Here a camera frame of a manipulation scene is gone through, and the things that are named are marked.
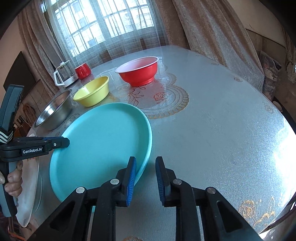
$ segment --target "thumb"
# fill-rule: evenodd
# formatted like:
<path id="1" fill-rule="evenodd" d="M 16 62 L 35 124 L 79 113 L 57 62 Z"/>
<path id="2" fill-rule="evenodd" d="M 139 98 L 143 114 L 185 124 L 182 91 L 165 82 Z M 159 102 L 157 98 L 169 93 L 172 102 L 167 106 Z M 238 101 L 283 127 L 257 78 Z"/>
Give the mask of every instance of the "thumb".
<path id="1" fill-rule="evenodd" d="M 4 183 L 5 183 L 5 178 L 3 174 L 0 172 L 0 184 L 4 184 Z"/>

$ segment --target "metal rivet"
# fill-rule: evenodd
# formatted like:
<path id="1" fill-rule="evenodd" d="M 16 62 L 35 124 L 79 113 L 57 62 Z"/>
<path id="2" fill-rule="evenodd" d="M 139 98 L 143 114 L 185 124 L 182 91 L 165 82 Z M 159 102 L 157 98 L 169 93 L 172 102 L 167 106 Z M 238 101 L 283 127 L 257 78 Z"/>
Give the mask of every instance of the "metal rivet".
<path id="1" fill-rule="evenodd" d="M 210 193 L 210 194 L 215 194 L 216 193 L 216 189 L 214 189 L 214 188 L 211 187 L 211 188 L 208 188 L 207 189 L 207 192 Z"/>
<path id="2" fill-rule="evenodd" d="M 76 188 L 77 193 L 84 193 L 85 189 L 83 187 Z"/>
<path id="3" fill-rule="evenodd" d="M 110 183 L 113 184 L 113 185 L 117 185 L 117 184 L 119 183 L 119 180 L 116 179 L 116 178 L 114 178 L 114 179 L 112 179 L 112 180 L 110 181 Z"/>
<path id="4" fill-rule="evenodd" d="M 174 179 L 173 183 L 176 185 L 180 185 L 182 183 L 182 180 L 181 179 Z"/>

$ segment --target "finger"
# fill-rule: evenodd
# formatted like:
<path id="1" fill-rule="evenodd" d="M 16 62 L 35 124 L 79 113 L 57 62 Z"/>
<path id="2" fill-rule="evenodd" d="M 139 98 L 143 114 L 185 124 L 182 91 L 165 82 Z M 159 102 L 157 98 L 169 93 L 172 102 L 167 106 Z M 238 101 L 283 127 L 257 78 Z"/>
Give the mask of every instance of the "finger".
<path id="1" fill-rule="evenodd" d="M 22 162 L 22 160 L 17 162 L 17 169 L 20 171 L 23 167 L 24 163 Z"/>
<path id="2" fill-rule="evenodd" d="M 22 193 L 22 187 L 20 187 L 18 190 L 14 191 L 14 192 L 9 192 L 8 194 L 10 196 L 18 197 L 21 193 Z"/>
<path id="3" fill-rule="evenodd" d="M 22 170 L 15 169 L 13 172 L 8 174 L 7 180 L 10 183 L 17 183 L 22 178 Z"/>
<path id="4" fill-rule="evenodd" d="M 3 176 L 3 174 L 0 172 L 0 183 L 4 184 L 5 183 L 5 178 Z"/>
<path id="5" fill-rule="evenodd" d="M 4 186 L 4 189 L 8 193 L 14 192 L 20 188 L 21 184 L 22 184 L 22 179 L 17 183 L 6 183 L 6 185 Z"/>

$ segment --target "gray handle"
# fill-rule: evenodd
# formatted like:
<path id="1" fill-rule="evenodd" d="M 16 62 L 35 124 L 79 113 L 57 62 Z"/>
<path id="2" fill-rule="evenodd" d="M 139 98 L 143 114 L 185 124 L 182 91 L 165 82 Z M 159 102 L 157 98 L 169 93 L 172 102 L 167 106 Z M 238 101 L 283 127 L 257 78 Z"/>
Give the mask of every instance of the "gray handle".
<path id="1" fill-rule="evenodd" d="M 5 177 L 5 184 L 8 183 L 7 176 L 15 170 L 17 161 L 15 162 L 0 162 L 0 171 Z M 0 206 L 5 217 L 12 217 L 17 214 L 16 198 L 10 196 L 4 189 L 5 184 L 0 188 Z"/>

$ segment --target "metal basin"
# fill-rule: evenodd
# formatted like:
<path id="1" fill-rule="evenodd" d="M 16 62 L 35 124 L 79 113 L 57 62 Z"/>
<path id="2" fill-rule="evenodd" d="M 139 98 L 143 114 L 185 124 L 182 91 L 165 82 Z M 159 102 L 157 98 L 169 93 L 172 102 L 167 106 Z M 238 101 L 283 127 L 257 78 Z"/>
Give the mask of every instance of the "metal basin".
<path id="1" fill-rule="evenodd" d="M 72 90 L 65 91 L 50 102 L 38 116 L 35 128 L 42 126 L 47 130 L 54 130 L 62 124 L 73 108 L 70 98 L 71 93 Z"/>

